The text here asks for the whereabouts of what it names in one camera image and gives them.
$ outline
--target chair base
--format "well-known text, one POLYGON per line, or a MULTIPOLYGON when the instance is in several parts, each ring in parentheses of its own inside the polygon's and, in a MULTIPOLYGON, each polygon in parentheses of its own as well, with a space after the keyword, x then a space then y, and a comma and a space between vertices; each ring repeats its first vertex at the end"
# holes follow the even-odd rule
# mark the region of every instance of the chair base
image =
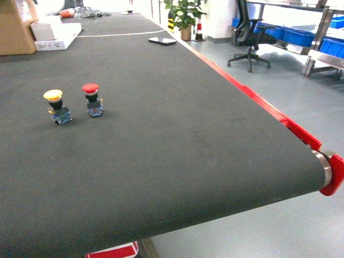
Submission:
POLYGON ((232 61, 238 61, 238 60, 241 60, 241 59, 248 59, 249 61, 249 69, 248 69, 248 72, 249 73, 252 73, 252 59, 256 60, 257 62, 259 61, 262 61, 264 63, 267 63, 267 68, 270 69, 271 68, 271 65, 270 65, 270 62, 263 59, 263 58, 260 58, 258 55, 256 54, 253 54, 252 53, 253 49, 252 47, 250 47, 248 49, 248 53, 247 54, 235 54, 234 55, 234 58, 233 59, 229 59, 228 60, 228 64, 227 64, 227 67, 231 67, 231 62, 232 61))

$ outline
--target chair backrest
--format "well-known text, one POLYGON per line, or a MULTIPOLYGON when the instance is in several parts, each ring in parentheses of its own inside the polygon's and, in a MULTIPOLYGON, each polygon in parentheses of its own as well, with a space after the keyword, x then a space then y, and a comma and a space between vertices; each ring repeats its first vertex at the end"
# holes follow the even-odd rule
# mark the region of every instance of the chair backrest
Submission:
POLYGON ((235 45, 239 45, 241 42, 244 42, 249 35, 250 22, 246 0, 236 0, 236 2, 238 3, 240 21, 234 29, 233 42, 235 45))

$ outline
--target plant pot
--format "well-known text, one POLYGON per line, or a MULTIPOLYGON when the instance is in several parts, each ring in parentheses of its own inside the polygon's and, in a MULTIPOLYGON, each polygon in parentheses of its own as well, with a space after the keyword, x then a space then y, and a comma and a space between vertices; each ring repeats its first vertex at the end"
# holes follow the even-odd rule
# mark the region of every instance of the plant pot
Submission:
POLYGON ((191 40, 191 24, 189 24, 189 27, 180 29, 181 32, 181 39, 184 41, 191 40))

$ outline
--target office chair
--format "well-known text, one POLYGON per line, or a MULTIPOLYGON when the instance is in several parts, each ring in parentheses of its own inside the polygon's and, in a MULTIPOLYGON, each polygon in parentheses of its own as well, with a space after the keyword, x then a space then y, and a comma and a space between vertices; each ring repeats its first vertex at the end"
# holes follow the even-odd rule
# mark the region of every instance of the office chair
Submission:
POLYGON ((247 11, 247 2, 246 0, 237 0, 240 21, 237 27, 234 30, 233 34, 233 42, 236 46, 248 46, 248 53, 247 54, 235 54, 233 59, 228 61, 227 66, 231 67, 232 61, 237 61, 241 59, 248 59, 249 61, 249 69, 248 72, 252 73, 252 59, 258 61, 262 61, 267 63, 267 68, 270 69, 271 65, 270 62, 260 58, 258 55, 253 54, 253 51, 259 49, 259 44, 274 44, 277 40, 269 35, 266 34, 265 31, 268 28, 274 28, 272 25, 258 25, 256 27, 257 22, 262 21, 262 19, 249 19, 248 11, 247 11), (254 28, 260 30, 259 33, 254 33, 254 28))

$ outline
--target smartphone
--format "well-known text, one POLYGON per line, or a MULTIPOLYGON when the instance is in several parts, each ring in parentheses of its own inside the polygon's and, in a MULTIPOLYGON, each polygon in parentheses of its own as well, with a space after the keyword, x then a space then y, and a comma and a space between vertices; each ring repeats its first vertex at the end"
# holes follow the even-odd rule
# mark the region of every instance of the smartphone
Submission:
POLYGON ((148 41, 153 42, 153 43, 157 43, 157 44, 161 44, 164 46, 173 45, 173 44, 176 44, 176 42, 177 42, 174 39, 158 38, 158 37, 150 38, 150 39, 148 39, 148 41))

